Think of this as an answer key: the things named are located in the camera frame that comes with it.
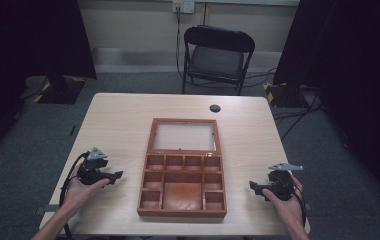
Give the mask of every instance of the glass panel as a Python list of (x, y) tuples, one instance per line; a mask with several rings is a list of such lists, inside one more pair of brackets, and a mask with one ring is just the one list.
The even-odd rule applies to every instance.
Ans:
[(212, 123), (160, 122), (153, 148), (215, 151)]

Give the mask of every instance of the wrist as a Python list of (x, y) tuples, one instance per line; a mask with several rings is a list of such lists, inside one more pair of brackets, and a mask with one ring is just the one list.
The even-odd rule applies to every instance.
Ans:
[(309, 240), (308, 234), (303, 225), (299, 222), (294, 222), (287, 226), (287, 231), (292, 240)]
[(67, 202), (63, 204), (59, 208), (59, 210), (60, 212), (62, 212), (62, 215), (69, 219), (72, 218), (78, 212), (79, 209), (76, 207), (76, 204), (71, 204), (70, 202)]

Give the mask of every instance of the orange compartment tray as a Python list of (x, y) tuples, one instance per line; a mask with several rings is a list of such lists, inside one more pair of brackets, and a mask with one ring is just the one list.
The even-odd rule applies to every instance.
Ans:
[[(157, 133), (163, 131), (159, 130), (160, 124), (166, 124), (167, 128), (171, 126), (173, 129), (177, 126), (177, 129), (181, 128), (178, 134), (174, 133), (176, 130), (172, 132), (166, 130), (162, 133), (167, 139), (169, 136), (174, 137), (173, 135), (180, 137), (180, 134), (188, 137), (187, 130), (181, 132), (183, 128), (190, 127), (189, 131), (196, 137), (198, 134), (208, 136), (204, 132), (211, 131), (212, 137), (208, 137), (210, 140), (200, 141), (210, 146), (189, 149), (188, 146), (194, 146), (193, 143), (188, 145), (181, 142), (177, 145), (180, 147), (159, 148), (157, 147), (159, 144), (155, 141)], [(206, 129), (194, 131), (194, 127), (200, 126)], [(137, 212), (140, 216), (225, 217), (227, 205), (224, 172), (215, 120), (156, 118), (153, 120)]]

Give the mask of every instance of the chair seat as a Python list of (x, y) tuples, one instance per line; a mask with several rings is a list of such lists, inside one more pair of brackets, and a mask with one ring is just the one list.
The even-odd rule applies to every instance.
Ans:
[(244, 54), (196, 46), (188, 65), (189, 73), (239, 80)]

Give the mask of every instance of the finger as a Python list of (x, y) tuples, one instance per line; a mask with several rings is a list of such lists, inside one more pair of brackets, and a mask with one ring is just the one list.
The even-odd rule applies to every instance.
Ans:
[(273, 192), (271, 192), (269, 189), (262, 189), (262, 193), (265, 195), (266, 198), (268, 198), (274, 205), (281, 202), (280, 199), (278, 199), (277, 196)]
[(92, 186), (92, 188), (98, 189), (98, 188), (102, 188), (102, 187), (106, 186), (109, 183), (110, 183), (110, 180), (108, 178), (104, 178), (104, 179), (97, 181), (96, 183), (94, 183), (91, 186)]
[(79, 163), (79, 164), (77, 164), (77, 165), (75, 166), (74, 170), (72, 171), (72, 175), (71, 175), (72, 177), (73, 177), (73, 176), (77, 176), (77, 174), (78, 174), (78, 170), (80, 170), (81, 164), (82, 164), (82, 163)]
[(303, 190), (302, 183), (300, 183), (299, 180), (297, 180), (295, 176), (291, 175), (291, 177), (296, 187), (299, 188), (300, 191), (302, 191)]

